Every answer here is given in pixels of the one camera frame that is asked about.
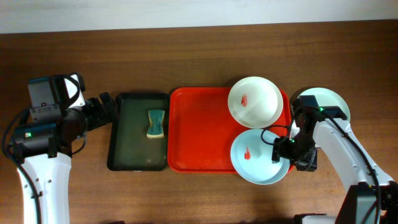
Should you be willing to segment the green and yellow sponge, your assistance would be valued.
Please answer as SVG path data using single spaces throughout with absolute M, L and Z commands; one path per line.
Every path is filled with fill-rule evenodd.
M 164 110 L 149 110 L 149 128 L 147 130 L 147 137 L 149 139 L 164 137 Z

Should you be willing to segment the light blue plate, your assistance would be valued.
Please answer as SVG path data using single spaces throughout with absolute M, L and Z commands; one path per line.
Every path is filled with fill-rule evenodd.
M 261 129 L 250 129 L 235 138 L 231 145 L 230 158 L 236 172 L 246 181 L 269 185 L 280 181 L 290 169 L 290 161 L 281 158 L 272 160 L 271 142 L 277 135 Z

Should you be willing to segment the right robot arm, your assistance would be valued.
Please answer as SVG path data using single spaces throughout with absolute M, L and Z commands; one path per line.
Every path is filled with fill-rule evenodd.
M 303 106 L 296 110 L 304 123 L 292 138 L 272 142 L 272 160 L 288 159 L 308 170 L 320 147 L 346 189 L 337 216 L 307 213 L 294 223 L 397 223 L 397 182 L 369 156 L 338 107 Z

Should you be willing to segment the mint green plate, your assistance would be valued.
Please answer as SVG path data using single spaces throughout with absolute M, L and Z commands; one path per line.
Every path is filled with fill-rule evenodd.
M 347 116 L 347 120 L 351 121 L 351 114 L 345 100 L 333 90 L 322 88 L 322 87 L 313 87 L 313 88 L 302 88 L 296 91 L 293 96 L 290 98 L 290 107 L 292 109 L 295 108 L 293 102 L 300 95 L 313 95 L 316 98 L 318 106 L 338 106 L 342 112 Z

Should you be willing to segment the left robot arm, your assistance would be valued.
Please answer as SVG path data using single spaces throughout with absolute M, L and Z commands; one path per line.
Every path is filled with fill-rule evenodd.
M 21 180 L 24 223 L 69 223 L 68 181 L 72 142 L 115 121 L 116 104 L 109 93 L 56 116 L 22 123 L 8 152 Z

